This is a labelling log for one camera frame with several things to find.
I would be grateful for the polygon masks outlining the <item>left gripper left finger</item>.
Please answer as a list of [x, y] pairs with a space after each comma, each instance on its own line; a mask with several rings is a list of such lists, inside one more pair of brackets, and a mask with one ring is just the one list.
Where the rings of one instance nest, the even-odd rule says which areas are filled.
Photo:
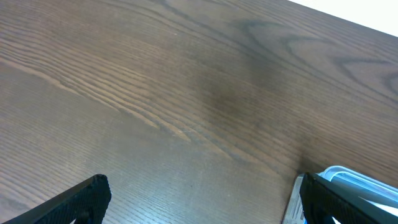
[[101, 224], [110, 201], [108, 178], [96, 174], [4, 224]]

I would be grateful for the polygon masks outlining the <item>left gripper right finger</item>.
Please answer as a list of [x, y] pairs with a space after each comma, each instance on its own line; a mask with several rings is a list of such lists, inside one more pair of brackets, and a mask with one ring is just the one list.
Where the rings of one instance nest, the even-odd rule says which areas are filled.
[[308, 224], [397, 224], [397, 217], [349, 193], [315, 173], [305, 173], [300, 187]]

